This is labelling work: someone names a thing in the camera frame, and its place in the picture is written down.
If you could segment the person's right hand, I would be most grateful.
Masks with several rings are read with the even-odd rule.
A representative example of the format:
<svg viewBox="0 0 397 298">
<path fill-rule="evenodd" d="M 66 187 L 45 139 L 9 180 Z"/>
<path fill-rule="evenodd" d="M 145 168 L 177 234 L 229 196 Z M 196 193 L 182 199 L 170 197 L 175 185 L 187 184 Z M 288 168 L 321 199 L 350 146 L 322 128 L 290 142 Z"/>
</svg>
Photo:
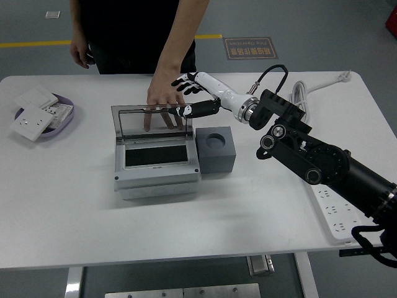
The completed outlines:
<svg viewBox="0 0 397 298">
<path fill-rule="evenodd" d="M 73 39 L 71 41 L 70 54 L 75 64 L 84 69 L 89 69 L 91 65 L 95 65 L 94 58 L 89 49 L 89 44 L 84 39 Z"/>
</svg>

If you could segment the person's left hand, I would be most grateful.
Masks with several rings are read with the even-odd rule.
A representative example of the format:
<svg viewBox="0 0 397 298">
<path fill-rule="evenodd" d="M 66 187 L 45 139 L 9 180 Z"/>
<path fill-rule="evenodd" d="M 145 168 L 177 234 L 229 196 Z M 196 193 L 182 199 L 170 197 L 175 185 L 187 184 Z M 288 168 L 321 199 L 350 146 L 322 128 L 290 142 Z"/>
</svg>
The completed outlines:
<svg viewBox="0 0 397 298">
<path fill-rule="evenodd" d="M 173 106 L 185 104 L 182 93 L 171 86 L 171 83 L 178 77 L 179 73 L 156 71 L 148 88 L 147 105 Z"/>
</svg>

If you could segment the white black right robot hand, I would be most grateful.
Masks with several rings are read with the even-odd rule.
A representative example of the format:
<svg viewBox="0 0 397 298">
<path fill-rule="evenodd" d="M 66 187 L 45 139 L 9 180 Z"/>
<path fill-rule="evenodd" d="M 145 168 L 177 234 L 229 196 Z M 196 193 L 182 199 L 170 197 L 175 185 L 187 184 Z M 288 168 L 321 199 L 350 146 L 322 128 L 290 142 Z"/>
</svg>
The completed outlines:
<svg viewBox="0 0 397 298">
<path fill-rule="evenodd" d="M 214 115 L 222 107 L 232 112 L 237 121 L 246 124 L 259 103 L 258 98 L 252 94 L 238 94 L 228 85 L 204 72 L 183 74 L 172 85 L 185 95 L 206 91 L 213 97 L 212 100 L 168 109 L 168 113 L 186 119 Z"/>
</svg>

